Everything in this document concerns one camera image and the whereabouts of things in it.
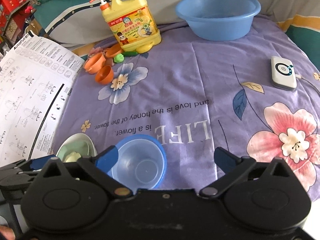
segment bed sheet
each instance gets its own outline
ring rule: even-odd
[[[184,23],[164,27],[161,36],[148,53],[116,64],[112,84],[101,86],[84,70],[79,74],[54,152],[79,132],[98,152],[129,135],[149,134],[167,155],[160,188],[196,190],[223,176],[213,158],[218,146],[259,162],[280,156],[311,199],[318,199],[319,96],[305,81],[293,92],[271,83],[270,59],[280,56],[320,88],[303,51],[266,17],[255,17],[250,32],[235,41],[203,40]]]

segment human hand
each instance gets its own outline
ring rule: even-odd
[[[0,233],[4,236],[7,240],[15,240],[16,236],[11,228],[0,226]]]

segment green toy food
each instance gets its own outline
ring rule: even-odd
[[[122,53],[122,55],[125,57],[134,57],[134,56],[139,55],[139,53],[136,51],[125,51]]]
[[[124,56],[120,53],[113,58],[115,63],[121,63],[124,61]]]

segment yellow bottle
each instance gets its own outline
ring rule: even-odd
[[[100,1],[102,15],[124,51],[144,53],[161,42],[146,0],[112,0],[111,6]]]

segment instruction sheet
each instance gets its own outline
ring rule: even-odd
[[[51,154],[52,139],[84,60],[27,33],[0,62],[0,166]]]

